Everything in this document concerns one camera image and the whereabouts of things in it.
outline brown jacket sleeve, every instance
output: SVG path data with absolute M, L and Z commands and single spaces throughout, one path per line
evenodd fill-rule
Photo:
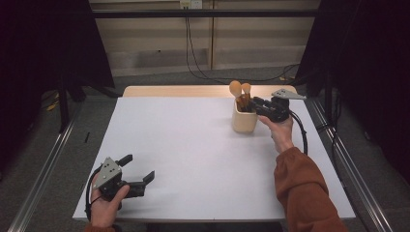
M 277 157 L 275 185 L 290 232 L 347 231 L 319 168 L 298 148 Z
M 115 229 L 112 227 L 109 227 L 109 228 L 94 227 L 91 225 L 91 223 L 87 223 L 87 226 L 85 226 L 84 232 L 115 232 Z

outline hand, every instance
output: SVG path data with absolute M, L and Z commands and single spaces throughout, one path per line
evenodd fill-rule
M 96 182 L 98 174 L 94 177 L 93 185 Z M 99 189 L 93 189 L 91 192 L 91 202 L 97 199 L 91 205 L 91 224 L 99 228 L 111 227 L 117 217 L 118 207 L 127 193 L 130 190 L 130 186 L 126 185 L 121 187 L 115 197 L 111 201 L 106 201 L 101 198 L 102 193 Z
M 294 147 L 292 142 L 293 119 L 290 115 L 288 119 L 281 123 L 273 123 L 268 117 L 261 115 L 259 115 L 258 118 L 259 121 L 268 126 L 271 130 L 272 138 L 275 142 L 275 148 L 279 153 Z

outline electrical outlet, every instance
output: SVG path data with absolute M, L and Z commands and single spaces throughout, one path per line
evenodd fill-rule
M 181 9 L 190 9 L 190 0 L 180 0 Z
M 202 0 L 191 0 L 190 9 L 202 9 Z

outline cup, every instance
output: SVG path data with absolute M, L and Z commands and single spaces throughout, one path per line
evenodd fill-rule
M 235 101 L 232 113 L 232 128 L 236 132 L 253 132 L 256 127 L 257 114 L 252 111 L 240 112 Z

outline white table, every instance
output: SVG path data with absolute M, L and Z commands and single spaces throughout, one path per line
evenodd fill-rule
M 252 86 L 251 93 L 268 99 L 282 87 Z M 123 167 L 123 180 L 140 181 L 152 170 L 156 178 L 144 197 L 123 201 L 119 220 L 284 219 L 275 195 L 278 154 L 270 132 L 260 122 L 253 133 L 235 132 L 230 124 L 233 102 L 228 86 L 138 86 L 126 90 L 117 101 L 93 170 L 106 157 L 119 160 L 133 154 L 133 161 Z M 304 123 L 308 154 L 321 169 L 339 216 L 354 218 L 305 104 L 291 101 L 290 107 Z M 303 150 L 297 124 L 293 139 Z M 86 220 L 84 195 L 85 191 L 73 214 L 75 219 Z

